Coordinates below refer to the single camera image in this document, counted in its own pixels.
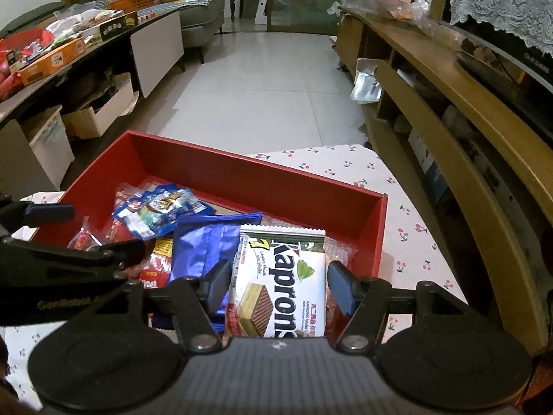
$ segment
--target wafer image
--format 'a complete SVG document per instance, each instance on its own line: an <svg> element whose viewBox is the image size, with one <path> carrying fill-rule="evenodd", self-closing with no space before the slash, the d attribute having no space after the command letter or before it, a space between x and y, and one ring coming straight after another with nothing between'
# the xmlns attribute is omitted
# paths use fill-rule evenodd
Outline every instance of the wafer image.
<svg viewBox="0 0 553 415"><path fill-rule="evenodd" d="M273 302L265 285L248 284L238 307L238 320L250 337L263 337L271 314Z"/></svg>

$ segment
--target black circular disc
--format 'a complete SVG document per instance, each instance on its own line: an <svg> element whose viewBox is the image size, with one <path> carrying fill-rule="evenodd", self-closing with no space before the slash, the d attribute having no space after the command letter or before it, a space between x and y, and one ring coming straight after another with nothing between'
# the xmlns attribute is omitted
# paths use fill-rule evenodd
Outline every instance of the black circular disc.
<svg viewBox="0 0 553 415"><path fill-rule="evenodd" d="M64 332L38 343L29 375L41 399L98 413L151 399L174 380L179 365L178 346L153 329Z"/></svg>
<svg viewBox="0 0 553 415"><path fill-rule="evenodd" d="M514 402L532 363L505 332L395 334L381 354L383 377L399 392L445 410L485 410Z"/></svg>

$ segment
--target green leaf logo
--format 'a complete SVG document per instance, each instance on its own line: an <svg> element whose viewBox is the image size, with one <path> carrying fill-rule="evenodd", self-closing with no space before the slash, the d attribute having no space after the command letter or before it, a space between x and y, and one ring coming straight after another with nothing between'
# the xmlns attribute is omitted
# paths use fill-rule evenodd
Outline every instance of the green leaf logo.
<svg viewBox="0 0 553 415"><path fill-rule="evenodd" d="M298 279L300 282L307 279L309 276L312 276L314 272L314 269L311 268L307 262L304 260L298 260Z"/></svg>

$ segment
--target wooden tv stand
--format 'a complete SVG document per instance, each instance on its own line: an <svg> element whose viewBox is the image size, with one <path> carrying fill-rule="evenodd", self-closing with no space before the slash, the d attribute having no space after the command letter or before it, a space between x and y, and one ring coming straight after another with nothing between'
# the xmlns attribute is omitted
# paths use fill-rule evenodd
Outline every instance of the wooden tv stand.
<svg viewBox="0 0 553 415"><path fill-rule="evenodd" d="M456 52L413 27L397 22L346 14L335 51L355 76L357 59L380 59L375 76L383 87L381 100L363 105L369 139L399 179L439 246L443 245L432 203L425 196L422 172L406 139L388 120L403 113L420 135L474 236L486 266L504 328L531 353L547 344L546 316L523 250L491 189L437 115L396 73L407 60L474 124L513 169L550 223L553 223L553 150L495 95L457 63ZM449 260L446 251L444 256Z"/></svg>

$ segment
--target gray ribbed surface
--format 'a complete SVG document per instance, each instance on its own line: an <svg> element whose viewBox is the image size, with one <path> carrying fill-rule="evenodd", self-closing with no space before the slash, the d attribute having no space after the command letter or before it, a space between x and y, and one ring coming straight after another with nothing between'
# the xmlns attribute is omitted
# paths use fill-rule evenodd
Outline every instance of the gray ribbed surface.
<svg viewBox="0 0 553 415"><path fill-rule="evenodd" d="M222 353L194 357L163 396L127 414L433 413L395 395L369 359L337 353L326 339L278 343L233 339Z"/></svg>

